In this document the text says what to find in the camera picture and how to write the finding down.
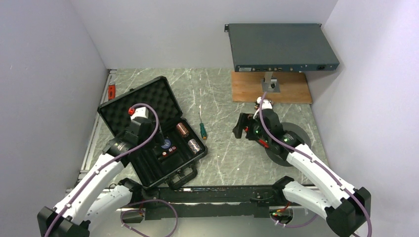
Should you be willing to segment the blue tan poker chip stack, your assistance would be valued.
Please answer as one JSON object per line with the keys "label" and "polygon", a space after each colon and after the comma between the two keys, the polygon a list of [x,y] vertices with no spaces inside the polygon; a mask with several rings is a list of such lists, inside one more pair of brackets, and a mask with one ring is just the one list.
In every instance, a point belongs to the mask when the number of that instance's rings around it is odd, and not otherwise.
{"label": "blue tan poker chip stack", "polygon": [[188,144],[190,150],[193,152],[193,154],[197,154],[202,149],[200,144],[195,139],[189,140],[187,142],[187,144]]}

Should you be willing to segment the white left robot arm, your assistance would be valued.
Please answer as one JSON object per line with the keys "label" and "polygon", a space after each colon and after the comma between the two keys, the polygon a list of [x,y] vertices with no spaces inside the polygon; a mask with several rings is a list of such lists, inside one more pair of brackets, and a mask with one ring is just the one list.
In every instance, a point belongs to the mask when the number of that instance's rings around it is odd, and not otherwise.
{"label": "white left robot arm", "polygon": [[106,184],[124,169],[124,162],[130,154],[147,145],[159,131],[155,127],[149,137],[141,144],[117,156],[105,152],[87,175],[54,208],[44,207],[37,215],[41,236],[43,237],[87,237],[101,219],[127,204],[136,207],[142,201],[142,193],[125,185],[117,185],[109,194],[98,196]]}

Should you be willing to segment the black poker set case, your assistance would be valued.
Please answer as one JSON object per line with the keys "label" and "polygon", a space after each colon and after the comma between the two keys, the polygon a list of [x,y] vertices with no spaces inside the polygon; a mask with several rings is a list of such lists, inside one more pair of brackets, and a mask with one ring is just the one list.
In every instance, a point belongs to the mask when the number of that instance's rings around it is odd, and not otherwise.
{"label": "black poker set case", "polygon": [[131,89],[97,111],[114,135],[105,147],[112,156],[145,143],[121,159],[132,165],[144,188],[167,183],[177,190],[197,176],[197,161],[208,149],[183,117],[166,77]]}

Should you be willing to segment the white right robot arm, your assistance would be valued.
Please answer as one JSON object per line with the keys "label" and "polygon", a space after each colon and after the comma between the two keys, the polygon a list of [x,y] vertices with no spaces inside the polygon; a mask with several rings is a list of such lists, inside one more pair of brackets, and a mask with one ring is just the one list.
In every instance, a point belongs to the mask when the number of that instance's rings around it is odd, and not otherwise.
{"label": "white right robot arm", "polygon": [[285,176],[273,185],[272,198],[278,205],[294,202],[326,220],[340,237],[355,235],[367,224],[372,236],[371,193],[346,182],[327,167],[311,150],[310,139],[300,126],[280,122],[272,109],[255,114],[240,113],[233,133],[263,146],[273,162],[301,171],[317,188],[314,191]]}

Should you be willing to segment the orange black poker chip stack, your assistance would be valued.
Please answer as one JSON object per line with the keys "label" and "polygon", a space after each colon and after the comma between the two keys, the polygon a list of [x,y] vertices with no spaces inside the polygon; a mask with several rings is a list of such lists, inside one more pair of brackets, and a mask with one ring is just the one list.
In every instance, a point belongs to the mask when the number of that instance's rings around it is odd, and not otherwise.
{"label": "orange black poker chip stack", "polygon": [[183,138],[188,137],[190,134],[189,130],[182,122],[176,125],[176,129]]}

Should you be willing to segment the blue dealer button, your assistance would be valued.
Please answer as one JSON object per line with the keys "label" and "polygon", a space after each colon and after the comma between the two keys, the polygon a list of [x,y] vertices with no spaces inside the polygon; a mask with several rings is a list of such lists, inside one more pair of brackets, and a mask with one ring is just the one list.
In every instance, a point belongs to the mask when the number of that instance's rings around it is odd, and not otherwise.
{"label": "blue dealer button", "polygon": [[172,143],[169,139],[164,140],[164,144],[161,145],[161,148],[164,150],[169,150],[172,147]]}

